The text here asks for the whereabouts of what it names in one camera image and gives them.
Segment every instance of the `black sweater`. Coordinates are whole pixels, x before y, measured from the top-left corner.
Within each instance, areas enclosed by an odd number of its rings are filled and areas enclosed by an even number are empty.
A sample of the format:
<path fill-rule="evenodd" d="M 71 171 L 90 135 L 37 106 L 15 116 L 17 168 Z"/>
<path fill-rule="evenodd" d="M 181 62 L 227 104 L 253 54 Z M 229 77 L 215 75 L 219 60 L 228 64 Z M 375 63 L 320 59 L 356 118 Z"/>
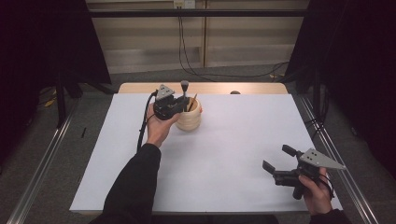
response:
<path fill-rule="evenodd" d="M 103 213 L 91 224 L 150 223 L 161 151 L 152 144 L 143 145 L 120 172 L 107 194 Z M 350 224 L 339 210 L 312 216 L 310 224 Z"/>

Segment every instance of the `person's left hand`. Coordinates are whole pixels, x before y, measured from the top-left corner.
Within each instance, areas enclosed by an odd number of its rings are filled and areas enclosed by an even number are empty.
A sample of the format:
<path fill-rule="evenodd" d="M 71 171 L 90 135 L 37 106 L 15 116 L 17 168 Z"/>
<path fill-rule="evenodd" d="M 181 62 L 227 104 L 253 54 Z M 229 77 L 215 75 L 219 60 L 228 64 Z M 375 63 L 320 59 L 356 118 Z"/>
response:
<path fill-rule="evenodd" d="M 160 147 L 163 141 L 169 134 L 169 130 L 174 124 L 180 114 L 175 114 L 171 119 L 161 120 L 154 115 L 154 106 L 150 104 L 148 106 L 148 113 L 146 119 L 148 119 L 148 140 L 147 143 L 153 144 L 156 147 Z"/>

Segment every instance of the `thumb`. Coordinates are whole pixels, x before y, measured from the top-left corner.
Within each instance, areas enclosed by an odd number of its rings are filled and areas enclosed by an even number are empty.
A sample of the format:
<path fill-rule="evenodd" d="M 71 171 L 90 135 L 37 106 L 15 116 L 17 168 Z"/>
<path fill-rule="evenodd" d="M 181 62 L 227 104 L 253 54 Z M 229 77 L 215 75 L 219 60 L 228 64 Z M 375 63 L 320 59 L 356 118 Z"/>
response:
<path fill-rule="evenodd" d="M 321 190 L 318 185 L 315 184 L 315 182 L 312 181 L 310 178 L 304 175 L 299 175 L 298 179 L 304 186 L 311 190 L 313 195 L 319 196 L 321 194 Z"/>

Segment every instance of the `cup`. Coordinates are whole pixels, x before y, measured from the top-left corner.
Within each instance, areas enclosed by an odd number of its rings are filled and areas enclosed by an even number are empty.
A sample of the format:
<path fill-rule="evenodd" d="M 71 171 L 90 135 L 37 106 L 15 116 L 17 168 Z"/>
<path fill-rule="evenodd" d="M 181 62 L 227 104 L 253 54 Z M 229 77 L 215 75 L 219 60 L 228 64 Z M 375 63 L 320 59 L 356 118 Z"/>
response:
<path fill-rule="evenodd" d="M 190 101 L 187 105 L 187 109 L 189 109 L 192 104 L 191 110 L 182 112 L 180 118 L 176 122 L 176 126 L 185 132 L 191 132 L 201 124 L 201 102 L 198 99 L 194 100 L 191 97 L 189 98 Z"/>

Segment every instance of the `person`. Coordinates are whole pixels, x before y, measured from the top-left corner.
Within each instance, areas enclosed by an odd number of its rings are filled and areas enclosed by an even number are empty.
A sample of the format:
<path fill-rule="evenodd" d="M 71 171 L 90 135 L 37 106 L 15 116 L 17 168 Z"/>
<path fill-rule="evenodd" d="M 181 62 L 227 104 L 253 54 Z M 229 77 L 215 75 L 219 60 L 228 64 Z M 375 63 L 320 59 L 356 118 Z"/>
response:
<path fill-rule="evenodd" d="M 175 114 L 169 120 L 160 120 L 153 115 L 153 104 L 150 104 L 147 142 L 121 170 L 106 196 L 102 214 L 90 224 L 150 223 L 162 155 L 160 146 L 180 117 L 180 114 Z M 326 175 L 326 169 L 320 168 L 320 173 Z M 350 223 L 340 210 L 332 209 L 327 188 L 305 176 L 299 176 L 299 179 L 309 189 L 304 193 L 304 200 L 311 214 L 310 224 Z"/>

